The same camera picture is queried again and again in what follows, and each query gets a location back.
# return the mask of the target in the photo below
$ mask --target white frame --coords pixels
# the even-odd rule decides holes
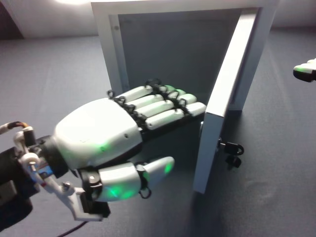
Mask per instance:
[[[130,89],[119,14],[249,8],[237,23],[205,113],[194,178],[194,190],[204,193],[225,114],[227,110],[243,109],[279,0],[95,1],[92,10],[111,87],[117,94]]]

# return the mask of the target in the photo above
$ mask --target black cable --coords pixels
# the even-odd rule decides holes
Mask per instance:
[[[84,226],[84,225],[87,224],[87,223],[88,223],[87,221],[84,221],[84,222],[82,222],[81,224],[77,225],[76,227],[74,227],[74,228],[72,228],[72,229],[70,229],[70,230],[68,230],[68,231],[66,231],[66,232],[64,232],[64,233],[62,233],[61,235],[59,235],[59,236],[57,236],[57,237],[64,237],[64,236],[67,236],[67,235],[71,234],[72,232],[74,232],[74,231],[80,229],[82,226]]]

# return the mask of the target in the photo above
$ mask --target white wall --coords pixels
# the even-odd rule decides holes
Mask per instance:
[[[1,0],[25,38],[97,35],[90,3]],[[316,26],[316,0],[282,0],[274,26]]]

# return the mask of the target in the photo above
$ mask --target robotic hand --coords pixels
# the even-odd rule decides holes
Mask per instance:
[[[120,96],[113,91],[108,95],[70,113],[51,136],[35,139],[33,128],[22,122],[0,126],[0,134],[23,128],[14,137],[16,147],[0,154],[0,231],[31,212],[29,197],[40,186],[55,193],[81,221],[107,217],[110,201],[137,194],[148,198],[151,188],[172,170],[174,159],[136,164],[128,160],[145,142],[201,119],[206,108],[194,95],[158,80]],[[53,175],[59,178],[69,169],[82,180],[82,188],[57,184]]]
[[[316,80],[316,59],[311,59],[307,63],[295,66],[293,74],[297,79],[306,82]]]

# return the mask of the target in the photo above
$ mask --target white robotic hand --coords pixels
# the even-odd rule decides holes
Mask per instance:
[[[316,80],[316,59],[311,59],[307,63],[295,66],[293,69],[293,75],[306,82],[312,82]]]
[[[161,85],[159,80],[116,97],[112,91],[108,95],[76,109],[56,125],[52,136],[37,141],[27,124],[0,127],[0,134],[23,127],[14,138],[16,160],[37,185],[57,195],[75,220],[100,221],[110,214],[107,202],[137,194],[150,197],[151,188],[172,170],[174,159],[137,164],[128,160],[150,139],[202,119],[206,109],[194,95]],[[52,178],[69,169],[82,179],[83,188],[58,185]],[[3,182],[9,180],[8,174]]]

